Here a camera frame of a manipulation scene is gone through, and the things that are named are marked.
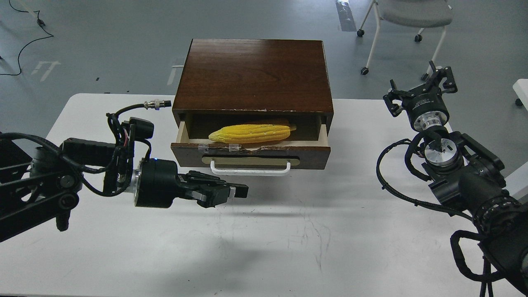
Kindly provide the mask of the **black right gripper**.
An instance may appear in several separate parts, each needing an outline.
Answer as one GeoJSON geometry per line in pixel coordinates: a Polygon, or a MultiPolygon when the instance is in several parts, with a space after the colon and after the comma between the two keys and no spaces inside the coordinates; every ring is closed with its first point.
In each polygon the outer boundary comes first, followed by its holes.
{"type": "Polygon", "coordinates": [[[397,117],[402,111],[406,111],[411,128],[417,132],[432,126],[445,126],[450,116],[442,96],[458,92],[450,66],[437,69],[433,61],[429,62],[429,66],[432,74],[428,76],[424,86],[406,92],[398,90],[394,80],[390,80],[391,88],[383,96],[389,113],[397,117]]]}

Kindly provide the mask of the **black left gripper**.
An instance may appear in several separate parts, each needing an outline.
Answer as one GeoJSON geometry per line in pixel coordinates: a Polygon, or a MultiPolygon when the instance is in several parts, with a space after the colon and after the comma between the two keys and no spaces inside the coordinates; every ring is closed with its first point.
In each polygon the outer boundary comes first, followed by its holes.
{"type": "Polygon", "coordinates": [[[245,184],[222,185],[219,177],[196,170],[178,174],[173,160],[142,159],[138,169],[135,207],[168,208],[175,198],[182,198],[208,208],[226,203],[229,198],[246,198],[249,191],[245,184]]]}

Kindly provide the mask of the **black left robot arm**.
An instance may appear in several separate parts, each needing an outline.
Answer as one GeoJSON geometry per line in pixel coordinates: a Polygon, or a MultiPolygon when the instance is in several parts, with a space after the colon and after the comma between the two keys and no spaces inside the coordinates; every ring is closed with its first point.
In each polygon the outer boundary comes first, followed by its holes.
{"type": "Polygon", "coordinates": [[[244,184],[193,170],[180,174],[174,161],[151,158],[152,122],[136,117],[119,121],[133,109],[170,105],[156,99],[107,113],[114,143],[68,138],[56,146],[35,135],[3,133],[1,241],[51,219],[59,231],[66,231],[83,186],[101,197],[133,192],[136,207],[168,208],[175,198],[215,207],[230,198],[246,198],[244,184]]]}

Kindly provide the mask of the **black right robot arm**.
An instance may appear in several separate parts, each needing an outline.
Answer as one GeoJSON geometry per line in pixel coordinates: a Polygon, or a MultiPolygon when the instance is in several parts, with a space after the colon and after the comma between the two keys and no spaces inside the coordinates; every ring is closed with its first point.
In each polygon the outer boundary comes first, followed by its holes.
{"type": "Polygon", "coordinates": [[[475,233],[455,231],[450,237],[456,267],[466,278],[481,284],[481,297],[493,296],[492,284],[505,279],[527,295],[528,210],[506,190],[501,174],[504,164],[468,134],[449,132],[450,118],[443,94],[457,92],[450,66],[437,68],[411,90],[400,90],[393,80],[383,96],[393,117],[405,111],[413,139],[386,147],[376,163],[376,175],[384,190],[415,206],[470,220],[475,233]],[[394,147],[407,145],[404,164],[429,188],[438,203],[413,199],[398,192],[384,179],[380,165],[394,147]]]}

